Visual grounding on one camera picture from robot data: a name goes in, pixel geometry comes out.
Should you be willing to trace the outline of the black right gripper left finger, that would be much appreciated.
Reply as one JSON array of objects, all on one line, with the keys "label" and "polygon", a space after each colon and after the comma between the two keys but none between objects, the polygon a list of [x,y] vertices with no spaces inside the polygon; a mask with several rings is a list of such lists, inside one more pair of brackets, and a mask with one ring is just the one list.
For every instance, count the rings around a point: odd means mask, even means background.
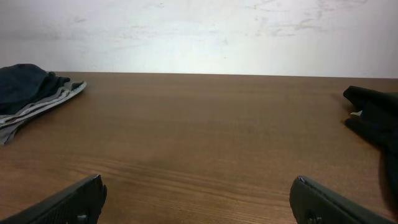
[{"label": "black right gripper left finger", "polygon": [[1,224],[97,224],[106,196],[107,188],[95,174],[1,220]]}]

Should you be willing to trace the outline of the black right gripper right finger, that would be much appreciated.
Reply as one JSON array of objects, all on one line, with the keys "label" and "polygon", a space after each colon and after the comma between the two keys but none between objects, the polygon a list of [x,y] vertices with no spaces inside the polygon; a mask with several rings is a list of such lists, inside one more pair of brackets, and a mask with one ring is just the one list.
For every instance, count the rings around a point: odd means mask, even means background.
[{"label": "black right gripper right finger", "polygon": [[298,224],[395,224],[306,176],[293,181],[289,202]]}]

